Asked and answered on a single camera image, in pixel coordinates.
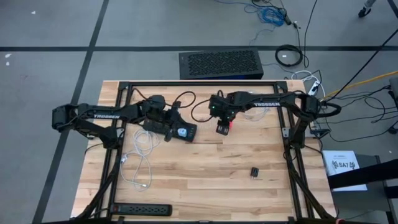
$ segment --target black box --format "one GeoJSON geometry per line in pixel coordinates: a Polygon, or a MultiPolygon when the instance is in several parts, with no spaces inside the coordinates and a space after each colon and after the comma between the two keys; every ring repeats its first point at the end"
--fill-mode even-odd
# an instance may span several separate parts
{"type": "Polygon", "coordinates": [[[180,79],[260,80],[264,74],[254,48],[180,53],[180,79]]]}

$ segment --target wooden tabletop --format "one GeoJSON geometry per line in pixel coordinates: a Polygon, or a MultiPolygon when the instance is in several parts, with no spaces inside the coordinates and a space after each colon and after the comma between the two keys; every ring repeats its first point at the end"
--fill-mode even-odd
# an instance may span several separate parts
{"type": "MultiPolygon", "coordinates": [[[[300,80],[287,80],[287,83],[289,91],[305,90],[300,80]]],[[[118,81],[104,81],[98,104],[114,106],[118,85],[118,81]]],[[[169,103],[187,90],[196,93],[196,102],[208,99],[217,90],[223,90],[224,93],[239,90],[273,93],[273,89],[267,86],[140,86],[139,90],[145,96],[163,95],[169,103]]],[[[131,103],[139,100],[142,98],[135,93],[131,103]]],[[[189,104],[191,100],[190,95],[180,99],[182,105],[189,104]]],[[[172,216],[126,216],[126,220],[286,221],[287,217],[294,217],[276,108],[270,108],[260,121],[248,121],[242,113],[238,113],[227,136],[216,133],[215,118],[207,123],[196,123],[191,119],[190,111],[191,107],[179,110],[186,122],[198,125],[194,142],[178,139],[164,142],[163,136],[159,135],[160,144],[148,157],[152,167],[152,185],[148,190],[138,192],[120,175],[118,178],[116,202],[171,204],[172,216]],[[259,177],[255,180],[250,177],[251,167],[259,168],[259,177]]],[[[196,119],[208,118],[207,104],[198,106],[194,115],[196,119]]],[[[95,119],[94,123],[111,125],[110,120],[95,119]]],[[[132,135],[139,128],[137,125],[127,125],[123,152],[134,149],[132,135]]],[[[98,143],[101,143],[99,139],[89,141],[88,147],[98,143]]],[[[306,139],[306,145],[319,148],[314,139],[306,139]]],[[[72,210],[73,217],[83,211],[97,192],[105,153],[102,146],[87,152],[72,210]]],[[[302,155],[310,190],[335,216],[321,155],[306,148],[302,149],[302,155]]],[[[132,179],[138,162],[138,157],[130,156],[125,163],[123,171],[127,179],[132,179]]],[[[144,164],[137,181],[146,183],[148,179],[148,168],[144,164]]],[[[303,216],[306,216],[301,190],[299,195],[303,216]]],[[[104,207],[107,204],[108,194],[104,197],[104,207]]]]}

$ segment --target black power strip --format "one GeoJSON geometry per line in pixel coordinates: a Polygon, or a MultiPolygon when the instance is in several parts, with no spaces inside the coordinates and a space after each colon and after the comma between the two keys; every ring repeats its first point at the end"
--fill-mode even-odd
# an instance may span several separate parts
{"type": "Polygon", "coordinates": [[[173,207],[166,204],[146,203],[114,203],[110,212],[113,215],[147,215],[166,216],[172,215],[173,207]]]}

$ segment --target gray floor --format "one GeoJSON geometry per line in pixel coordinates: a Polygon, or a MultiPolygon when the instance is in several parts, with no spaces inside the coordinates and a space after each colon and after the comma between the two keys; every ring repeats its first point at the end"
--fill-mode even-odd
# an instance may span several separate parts
{"type": "MultiPolygon", "coordinates": [[[[272,0],[279,6],[278,0],[272,0]]],[[[372,13],[358,19],[363,0],[319,0],[307,34],[308,46],[377,46],[396,29],[397,18],[387,1],[375,3],[372,13]]],[[[314,0],[284,4],[303,35],[314,0]]],[[[3,0],[0,1],[0,47],[86,47],[89,45],[102,1],[3,0]]],[[[206,46],[247,45],[261,29],[254,14],[243,6],[212,0],[110,0],[97,46],[206,46]]],[[[255,45],[297,44],[292,27],[262,32],[255,45]]],[[[398,45],[398,36],[388,45],[398,45]]],[[[178,80],[179,52],[94,52],[79,102],[95,104],[103,80],[178,80]]],[[[311,51],[309,70],[320,69],[326,92],[340,88],[373,52],[311,51]]],[[[0,223],[30,223],[57,146],[59,133],[50,127],[51,110],[69,103],[86,52],[0,53],[0,223]]],[[[263,63],[275,63],[274,51],[261,51],[263,63]]],[[[361,81],[397,70],[398,52],[381,52],[355,79],[361,81]]],[[[291,69],[303,69],[302,65],[291,69]]],[[[264,67],[263,79],[282,79],[289,73],[278,66],[264,67]]],[[[387,79],[348,90],[372,91],[387,79]]],[[[386,106],[386,92],[376,95],[386,106]]],[[[330,121],[369,116],[363,102],[345,108],[330,121]]],[[[386,130],[394,120],[371,124],[368,120],[333,125],[337,139],[355,138],[386,130]]],[[[325,149],[354,150],[380,155],[382,161],[398,158],[397,136],[384,134],[352,142],[323,140],[325,149]]],[[[66,220],[83,163],[87,140],[69,134],[44,221],[66,220]]],[[[340,209],[343,218],[364,211],[340,209]]],[[[385,215],[372,212],[354,220],[385,223],[385,215]]]]}

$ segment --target yellow cable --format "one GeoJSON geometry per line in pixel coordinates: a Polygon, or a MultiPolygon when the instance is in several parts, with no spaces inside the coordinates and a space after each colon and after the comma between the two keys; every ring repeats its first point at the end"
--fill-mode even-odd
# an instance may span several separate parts
{"type": "MultiPolygon", "coordinates": [[[[373,81],[378,80],[380,78],[388,77],[388,76],[391,76],[391,75],[397,75],[397,74],[398,74],[398,71],[386,73],[386,74],[383,74],[383,75],[379,75],[378,77],[374,77],[374,78],[371,78],[371,79],[368,79],[368,80],[365,80],[365,81],[361,81],[361,82],[357,82],[357,83],[348,85],[344,89],[347,90],[349,88],[352,88],[352,87],[355,87],[355,86],[358,86],[358,85],[362,85],[362,84],[365,84],[365,83],[373,82],[373,81]]],[[[327,94],[323,99],[326,99],[326,98],[330,97],[331,95],[337,93],[338,91],[340,91],[340,90],[336,90],[336,91],[333,91],[333,92],[327,94]]]]}

